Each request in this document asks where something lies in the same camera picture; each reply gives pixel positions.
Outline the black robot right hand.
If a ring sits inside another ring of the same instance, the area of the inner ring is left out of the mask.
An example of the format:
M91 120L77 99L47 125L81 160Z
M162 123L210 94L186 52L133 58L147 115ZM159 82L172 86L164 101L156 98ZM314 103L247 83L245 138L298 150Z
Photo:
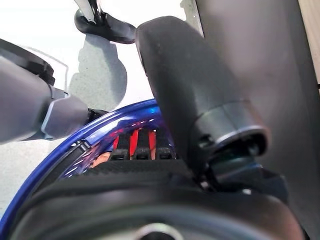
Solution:
M186 22L159 17L136 46L163 121L155 159L115 160L34 192L11 240L303 240L282 176L256 162L269 133L239 82Z

